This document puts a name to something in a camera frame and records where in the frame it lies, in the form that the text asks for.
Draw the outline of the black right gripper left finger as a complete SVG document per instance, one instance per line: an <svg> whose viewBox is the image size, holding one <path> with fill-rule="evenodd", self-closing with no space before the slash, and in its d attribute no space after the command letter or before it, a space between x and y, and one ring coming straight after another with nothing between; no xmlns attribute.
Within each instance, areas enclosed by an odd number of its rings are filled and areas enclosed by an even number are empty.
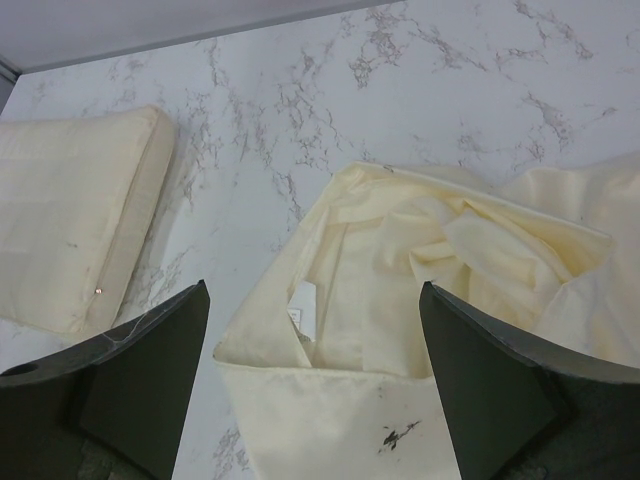
<svg viewBox="0 0 640 480"><path fill-rule="evenodd" d="M4 479L169 479L209 314L205 282L1 374Z"/></svg>

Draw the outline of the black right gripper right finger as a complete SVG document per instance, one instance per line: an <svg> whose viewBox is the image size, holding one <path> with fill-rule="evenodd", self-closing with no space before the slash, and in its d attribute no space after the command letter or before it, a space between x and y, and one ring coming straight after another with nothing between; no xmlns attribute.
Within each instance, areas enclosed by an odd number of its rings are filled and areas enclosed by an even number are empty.
<svg viewBox="0 0 640 480"><path fill-rule="evenodd" d="M638 478L638 369L511 326L430 282L419 311L462 478Z"/></svg>

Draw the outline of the cream satin pillowcase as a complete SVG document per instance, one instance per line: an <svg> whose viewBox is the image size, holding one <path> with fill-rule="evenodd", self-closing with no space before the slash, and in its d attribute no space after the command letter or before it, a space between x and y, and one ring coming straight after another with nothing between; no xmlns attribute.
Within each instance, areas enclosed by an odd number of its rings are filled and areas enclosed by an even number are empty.
<svg viewBox="0 0 640 480"><path fill-rule="evenodd" d="M353 164L214 357L259 479L635 479L639 158Z"/></svg>

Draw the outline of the cream pillow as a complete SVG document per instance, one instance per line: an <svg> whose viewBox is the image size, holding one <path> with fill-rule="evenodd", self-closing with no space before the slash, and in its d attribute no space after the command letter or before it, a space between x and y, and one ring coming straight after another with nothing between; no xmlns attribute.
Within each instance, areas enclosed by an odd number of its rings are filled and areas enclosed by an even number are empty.
<svg viewBox="0 0 640 480"><path fill-rule="evenodd" d="M159 108L1 126L1 315L63 335L114 323L175 128Z"/></svg>

